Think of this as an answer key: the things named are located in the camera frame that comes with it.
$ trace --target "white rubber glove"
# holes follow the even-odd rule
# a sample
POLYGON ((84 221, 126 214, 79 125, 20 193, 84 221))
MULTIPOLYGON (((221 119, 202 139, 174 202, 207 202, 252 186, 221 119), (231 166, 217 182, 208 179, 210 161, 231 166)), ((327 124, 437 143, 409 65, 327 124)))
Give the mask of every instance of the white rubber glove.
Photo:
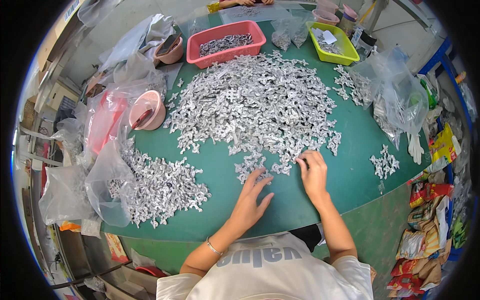
POLYGON ((413 162, 420 165, 421 156, 424 152, 423 148, 420 146, 420 135, 414 134, 410 135, 407 133, 408 138, 408 153, 413 157, 413 162))

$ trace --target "white t-shirt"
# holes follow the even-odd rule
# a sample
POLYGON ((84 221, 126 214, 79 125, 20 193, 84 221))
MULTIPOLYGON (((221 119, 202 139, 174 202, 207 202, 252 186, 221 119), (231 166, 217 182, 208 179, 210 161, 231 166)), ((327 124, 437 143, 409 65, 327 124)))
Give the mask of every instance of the white t-shirt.
POLYGON ((202 278, 159 278, 157 300, 373 300, 370 266, 354 256, 332 265, 289 232, 237 241, 202 278))

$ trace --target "barcode label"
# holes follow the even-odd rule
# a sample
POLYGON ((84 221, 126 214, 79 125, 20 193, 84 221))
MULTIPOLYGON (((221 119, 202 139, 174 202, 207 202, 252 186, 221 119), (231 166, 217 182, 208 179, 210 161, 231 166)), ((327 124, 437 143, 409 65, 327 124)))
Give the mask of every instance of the barcode label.
POLYGON ((76 0, 72 6, 67 10, 67 12, 65 13, 65 15, 63 16, 63 19, 65 20, 65 22, 68 20, 68 18, 70 18, 70 16, 72 15, 72 13, 75 11, 75 9, 77 8, 77 6, 80 4, 80 0, 76 0))

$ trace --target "silver bracelet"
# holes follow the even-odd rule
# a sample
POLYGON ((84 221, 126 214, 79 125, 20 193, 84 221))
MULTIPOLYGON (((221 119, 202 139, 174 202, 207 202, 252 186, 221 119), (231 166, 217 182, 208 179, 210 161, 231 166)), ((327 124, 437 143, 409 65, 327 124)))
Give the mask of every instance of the silver bracelet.
POLYGON ((215 252, 216 254, 222 256, 223 255, 223 252, 218 252, 217 250, 215 250, 213 247, 212 247, 212 244, 210 244, 210 242, 208 241, 208 238, 207 237, 207 246, 210 247, 210 249, 212 249, 213 252, 215 252))

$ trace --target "green table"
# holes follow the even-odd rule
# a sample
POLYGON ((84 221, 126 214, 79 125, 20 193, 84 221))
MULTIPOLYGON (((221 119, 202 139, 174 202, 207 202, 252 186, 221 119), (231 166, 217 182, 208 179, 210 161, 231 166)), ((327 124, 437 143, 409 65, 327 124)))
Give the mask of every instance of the green table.
MULTIPOLYGON (((222 24, 218 13, 210 15, 210 23, 212 27, 222 24)), ((267 37, 267 43, 262 46, 261 52, 272 53, 273 49, 277 49, 271 42, 273 28, 270 22, 260 22, 258 25, 267 37)), ((288 51, 282 54, 286 59, 305 59, 309 63, 308 68, 317 69, 317 76, 323 83, 330 87, 338 87, 334 84, 334 77, 339 76, 333 70, 336 65, 318 59, 310 38, 300 49, 292 44, 288 51)), ((199 72, 202 70, 197 66, 184 63, 174 88, 168 92, 166 99, 170 99, 172 93, 181 90, 176 86, 180 78, 184 80, 183 88, 185 88, 192 77, 199 72)), ((400 169, 388 179, 383 180, 383 194, 404 184, 430 164, 428 153, 423 156, 422 165, 413 163, 412 157, 407 152, 408 143, 405 134, 401 138, 400 151, 397 151, 373 119, 372 107, 363 110, 363 107, 355 106, 351 99, 344 101, 334 90, 329 91, 328 95, 338 105, 328 118, 337 120, 335 130, 342 133, 342 140, 338 147, 338 156, 333 156, 332 152, 326 148, 326 144, 322 146, 321 153, 328 165, 327 190, 339 213, 343 214, 358 208, 382 195, 379 189, 380 179, 373 174, 374 166, 369 161, 372 155, 380 156, 382 144, 388 145, 389 153, 400 161, 400 169)), ((175 100, 175 103, 178 104, 179 100, 180 97, 175 100)), ((134 131, 131 135, 136 136, 136 147, 153 158, 157 156, 164 157, 167 161, 176 161, 187 156, 189 164, 204 170, 203 174, 197 174, 197 182, 206 183, 212 197, 202 204, 203 212, 195 209, 177 211, 174 217, 167 220, 167 225, 161 225, 156 229, 153 229, 150 222, 141 224, 140 228, 134 224, 119 228, 103 222, 102 231, 150 240, 204 241, 228 219, 243 187, 236 178, 238 174, 235 173, 233 164, 243 162, 243 156, 248 154, 241 152, 228 156, 228 144, 222 142, 213 145, 210 139, 205 144, 201 144, 200 154, 192 154, 187 150, 184 155, 180 155, 180 149, 177 148, 180 131, 172 134, 168 132, 169 129, 160 127, 154 131, 134 131)), ((421 132, 420 141, 423 149, 428 149, 423 132, 421 132)), ((267 168, 270 168, 274 162, 278 163, 278 155, 265 150, 263 154, 267 157, 265 162, 267 168)), ((317 211, 305 194, 298 165, 293 166, 290 176, 274 175, 272 185, 266 186, 259 198, 262 199, 270 192, 275 192, 275 196, 264 216, 245 233, 244 237, 257 237, 292 230, 320 220, 317 211)))

